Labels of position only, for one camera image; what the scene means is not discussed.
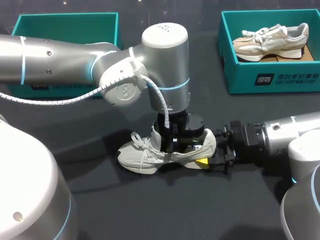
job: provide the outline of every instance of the logo on robot joint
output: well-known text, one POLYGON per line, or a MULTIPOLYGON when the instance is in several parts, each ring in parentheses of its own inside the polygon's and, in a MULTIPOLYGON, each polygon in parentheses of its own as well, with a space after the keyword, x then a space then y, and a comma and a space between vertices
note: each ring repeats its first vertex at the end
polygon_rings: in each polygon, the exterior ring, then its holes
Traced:
POLYGON ((273 73, 260 73, 256 76, 255 86, 267 86, 272 83, 272 79, 274 78, 273 73))
POLYGON ((130 89, 127 84, 122 85, 123 97, 127 99, 130 95, 130 89))

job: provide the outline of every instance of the sneaker sole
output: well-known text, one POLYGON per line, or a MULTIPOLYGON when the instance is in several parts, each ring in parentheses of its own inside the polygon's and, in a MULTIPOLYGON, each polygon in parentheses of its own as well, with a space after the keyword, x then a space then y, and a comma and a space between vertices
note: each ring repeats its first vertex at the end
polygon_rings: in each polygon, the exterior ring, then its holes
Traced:
POLYGON ((236 54, 236 56, 239 57, 240 59, 243 59, 249 62, 259 62, 263 57, 267 55, 277 55, 285 59, 301 59, 303 55, 303 50, 304 50, 303 48, 297 49, 297 50, 273 50, 257 56, 248 56, 248 55, 241 55, 241 54, 236 54))
POLYGON ((158 167, 152 167, 152 168, 142 168, 141 169, 141 172, 140 172, 140 168, 134 168, 134 167, 129 167, 129 166, 125 166, 123 164, 121 164, 119 162, 119 164, 124 167, 125 169, 128 169, 134 173, 137 173, 137 174, 146 174, 146 175, 151 175, 151 174, 155 174, 156 171, 163 165, 159 165, 158 167))
MULTIPOLYGON (((121 164, 119 162, 119 164, 124 167, 125 169, 137 173, 137 174, 145 174, 145 175, 152 175, 155 174, 156 171, 158 171, 159 168, 161 168, 163 165, 165 164, 161 164, 158 167, 152 167, 152 168, 143 168, 141 169, 140 172, 140 168, 134 168, 134 167, 129 167, 129 166, 125 166, 123 164, 121 164)), ((204 169, 209 169, 208 165, 202 165, 202 164, 197 164, 196 162, 188 162, 188 163, 180 163, 182 166, 184 166, 187 169, 198 169, 198 170, 204 170, 204 169)))

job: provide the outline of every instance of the shoe box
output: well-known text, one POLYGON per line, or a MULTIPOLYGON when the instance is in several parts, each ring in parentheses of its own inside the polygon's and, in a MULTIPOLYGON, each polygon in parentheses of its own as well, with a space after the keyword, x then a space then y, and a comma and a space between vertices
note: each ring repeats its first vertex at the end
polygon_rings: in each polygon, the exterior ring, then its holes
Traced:
MULTIPOLYGON (((13 36, 51 39, 75 44, 108 42, 122 48, 117 12, 21 14, 13 36)), ((95 88, 94 84, 8 84, 18 98, 74 98, 95 88)))
POLYGON ((320 92, 320 13, 317 9, 223 11, 217 47, 230 94, 320 92), (309 39, 301 59, 279 56, 260 62, 237 59, 232 41, 276 24, 309 25, 309 39))

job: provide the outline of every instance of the white sneaker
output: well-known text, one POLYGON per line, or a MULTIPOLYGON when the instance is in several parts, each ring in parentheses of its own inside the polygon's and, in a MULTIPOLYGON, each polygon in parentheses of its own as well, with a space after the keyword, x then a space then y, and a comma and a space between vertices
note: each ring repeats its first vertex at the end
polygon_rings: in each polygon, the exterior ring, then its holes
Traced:
POLYGON ((309 37, 309 26, 285 27, 277 24, 257 32, 242 31, 244 37, 235 39, 236 55, 246 61, 259 62, 266 55, 278 55, 288 59, 300 59, 309 37))
POLYGON ((132 141, 123 145, 118 156, 119 163, 126 169, 140 174, 154 174, 162 165, 180 163, 186 168, 202 169, 199 159, 210 158, 216 150, 216 138, 211 130, 205 129, 199 138, 202 146, 188 153, 173 152, 172 154, 160 151, 161 136, 151 128, 151 137, 141 137, 133 132, 132 141))

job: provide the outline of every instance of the white spiral cable wrap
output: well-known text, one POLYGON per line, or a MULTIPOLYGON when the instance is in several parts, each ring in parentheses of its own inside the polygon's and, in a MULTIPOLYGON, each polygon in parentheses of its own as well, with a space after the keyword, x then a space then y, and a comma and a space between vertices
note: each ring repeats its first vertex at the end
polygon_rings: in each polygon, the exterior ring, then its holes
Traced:
MULTIPOLYGON (((136 77, 135 74, 124 75, 124 76, 119 77, 118 79, 115 79, 114 81, 111 81, 106 85, 100 86, 100 87, 98 87, 98 88, 96 88, 96 89, 94 89, 84 95, 81 95, 81 96, 78 96, 78 97, 75 97, 72 99, 68 99, 68 100, 58 100, 58 101, 26 100, 26 99, 21 99, 18 97, 10 96, 10 95, 4 94, 2 92, 0 92, 0 98, 9 100, 9 101, 12 101, 15 103, 29 104, 29 105, 42 105, 42 106, 68 105, 68 104, 74 104, 74 103, 80 102, 82 100, 88 99, 88 98, 92 97, 93 95, 96 95, 96 94, 102 92, 103 90, 114 86, 115 84, 117 84, 119 82, 122 82, 127 79, 132 79, 135 77, 136 77)), ((141 77, 141 79, 146 81, 158 94, 158 97, 161 101, 161 105, 162 105, 163 111, 164 111, 164 127, 169 129, 170 128, 169 112, 168 112, 168 107, 167 107, 166 101, 164 99, 164 96, 162 95, 162 93, 159 90, 159 88, 157 87, 157 85, 150 78, 148 78, 144 75, 140 75, 140 77, 141 77)))

